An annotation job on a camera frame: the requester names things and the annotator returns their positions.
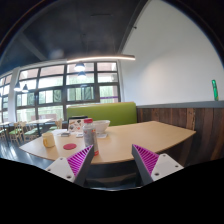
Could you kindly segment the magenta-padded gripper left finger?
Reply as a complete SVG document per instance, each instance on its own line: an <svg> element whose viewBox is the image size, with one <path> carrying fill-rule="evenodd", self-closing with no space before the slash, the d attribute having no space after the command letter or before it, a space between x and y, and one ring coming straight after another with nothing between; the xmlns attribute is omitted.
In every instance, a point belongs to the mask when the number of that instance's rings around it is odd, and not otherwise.
<svg viewBox="0 0 224 224"><path fill-rule="evenodd" d="M46 171L83 186L93 157L94 147L90 145L68 158L59 157Z"/></svg>

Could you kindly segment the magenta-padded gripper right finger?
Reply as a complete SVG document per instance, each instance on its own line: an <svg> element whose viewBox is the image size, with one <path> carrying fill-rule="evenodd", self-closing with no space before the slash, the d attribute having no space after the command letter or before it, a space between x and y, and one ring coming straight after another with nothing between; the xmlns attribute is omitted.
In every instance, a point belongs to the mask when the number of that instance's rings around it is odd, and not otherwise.
<svg viewBox="0 0 224 224"><path fill-rule="evenodd" d="M135 159L143 185L148 185L163 177L183 169L183 166L168 154L156 154L141 146L132 145Z"/></svg>

